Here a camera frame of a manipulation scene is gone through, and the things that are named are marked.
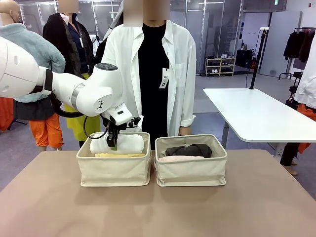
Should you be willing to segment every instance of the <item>light blue fleece jacket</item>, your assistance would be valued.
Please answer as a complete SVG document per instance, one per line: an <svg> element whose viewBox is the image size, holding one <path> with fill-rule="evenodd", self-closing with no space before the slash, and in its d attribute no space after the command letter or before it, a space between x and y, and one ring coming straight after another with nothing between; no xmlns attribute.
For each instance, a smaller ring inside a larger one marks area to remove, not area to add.
<svg viewBox="0 0 316 237"><path fill-rule="evenodd" d="M65 59L58 49L42 36L28 31L21 23L13 23L0 27L0 36L17 44L28 51L37 61L39 66L51 69L56 73L63 73ZM14 98L22 103L35 102L47 97L39 93Z"/></svg>

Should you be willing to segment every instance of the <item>shoe rack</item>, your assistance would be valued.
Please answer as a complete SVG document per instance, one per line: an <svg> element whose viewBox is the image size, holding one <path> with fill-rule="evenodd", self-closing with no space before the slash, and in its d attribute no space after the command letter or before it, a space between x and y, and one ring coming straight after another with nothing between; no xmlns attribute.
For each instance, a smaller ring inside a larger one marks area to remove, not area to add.
<svg viewBox="0 0 316 237"><path fill-rule="evenodd" d="M205 63L205 76L234 75L236 58L207 58Z"/></svg>

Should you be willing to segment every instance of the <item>folded clothing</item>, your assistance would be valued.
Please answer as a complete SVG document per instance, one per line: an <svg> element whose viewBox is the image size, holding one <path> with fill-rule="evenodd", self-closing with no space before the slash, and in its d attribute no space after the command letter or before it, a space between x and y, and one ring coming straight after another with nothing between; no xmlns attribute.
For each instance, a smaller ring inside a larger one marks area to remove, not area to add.
<svg viewBox="0 0 316 237"><path fill-rule="evenodd" d="M127 158L127 157L144 157L145 154L127 154L127 155L117 155L109 153L98 153L95 154L95 157L107 157L107 158Z"/></svg>
<svg viewBox="0 0 316 237"><path fill-rule="evenodd" d="M100 139L92 140L90 144L91 153L109 153L117 155L141 154L143 152L145 142L141 135L138 134L119 134L117 142L117 150L113 151L107 143L108 134Z"/></svg>
<svg viewBox="0 0 316 237"><path fill-rule="evenodd" d="M173 147L166 150L166 157L169 156L191 156L210 158L212 150L206 144L193 144L188 147Z"/></svg>
<svg viewBox="0 0 316 237"><path fill-rule="evenodd" d="M161 162L173 162L173 161L184 161L184 160L196 160L204 159L204 157L190 157L190 156L170 156L159 158Z"/></svg>

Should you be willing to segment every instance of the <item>shirt cuff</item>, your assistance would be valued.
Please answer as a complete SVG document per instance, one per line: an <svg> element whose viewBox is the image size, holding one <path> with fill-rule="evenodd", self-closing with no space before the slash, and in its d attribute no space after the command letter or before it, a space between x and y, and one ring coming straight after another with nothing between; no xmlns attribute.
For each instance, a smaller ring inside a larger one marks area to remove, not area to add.
<svg viewBox="0 0 316 237"><path fill-rule="evenodd" d="M193 115L191 119L182 120L180 123L180 126L181 127L190 127L191 124L193 123L195 117L196 116Z"/></svg>

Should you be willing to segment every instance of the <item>hand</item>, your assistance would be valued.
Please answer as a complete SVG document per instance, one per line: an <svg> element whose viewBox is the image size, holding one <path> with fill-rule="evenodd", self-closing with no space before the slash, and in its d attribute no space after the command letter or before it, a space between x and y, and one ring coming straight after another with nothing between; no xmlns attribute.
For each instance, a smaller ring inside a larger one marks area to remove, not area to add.
<svg viewBox="0 0 316 237"><path fill-rule="evenodd" d="M191 127L180 127L179 136L186 136L191 134Z"/></svg>

